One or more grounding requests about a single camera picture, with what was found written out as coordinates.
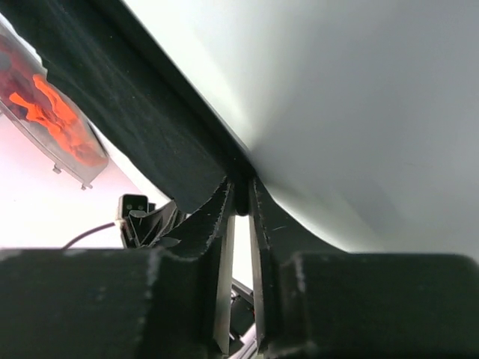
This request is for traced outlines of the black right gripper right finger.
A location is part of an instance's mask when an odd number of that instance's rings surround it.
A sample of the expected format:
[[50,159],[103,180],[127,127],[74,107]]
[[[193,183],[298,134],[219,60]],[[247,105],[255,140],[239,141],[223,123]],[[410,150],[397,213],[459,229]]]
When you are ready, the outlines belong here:
[[250,182],[259,352],[265,358],[476,358],[478,264],[456,254],[353,254]]

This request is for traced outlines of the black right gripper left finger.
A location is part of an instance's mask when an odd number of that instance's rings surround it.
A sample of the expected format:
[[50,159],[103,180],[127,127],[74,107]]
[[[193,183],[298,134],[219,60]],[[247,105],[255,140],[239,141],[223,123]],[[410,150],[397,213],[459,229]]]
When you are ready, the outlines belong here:
[[170,248],[1,253],[3,358],[225,358],[234,187],[169,236]]

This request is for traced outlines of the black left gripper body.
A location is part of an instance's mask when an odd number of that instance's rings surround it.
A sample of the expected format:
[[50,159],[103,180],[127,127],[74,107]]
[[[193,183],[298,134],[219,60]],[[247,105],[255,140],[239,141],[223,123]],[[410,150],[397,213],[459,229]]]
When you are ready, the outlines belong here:
[[132,210],[126,217],[126,247],[153,247],[183,222],[183,212],[171,201],[150,212]]

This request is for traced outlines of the black t-shirt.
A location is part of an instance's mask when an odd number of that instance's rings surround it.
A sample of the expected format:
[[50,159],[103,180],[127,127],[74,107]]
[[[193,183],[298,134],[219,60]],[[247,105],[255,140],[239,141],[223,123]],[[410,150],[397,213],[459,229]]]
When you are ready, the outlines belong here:
[[180,209],[224,179],[248,213],[254,170],[219,117],[122,1],[3,1],[48,80]]

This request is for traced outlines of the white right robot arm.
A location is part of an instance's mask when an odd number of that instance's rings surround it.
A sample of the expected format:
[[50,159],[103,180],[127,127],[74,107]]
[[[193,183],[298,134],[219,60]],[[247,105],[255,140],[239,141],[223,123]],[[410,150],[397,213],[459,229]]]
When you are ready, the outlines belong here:
[[476,358],[478,263],[350,254],[255,180],[254,283],[232,277],[236,194],[196,212],[120,199],[121,249],[1,253],[3,358]]

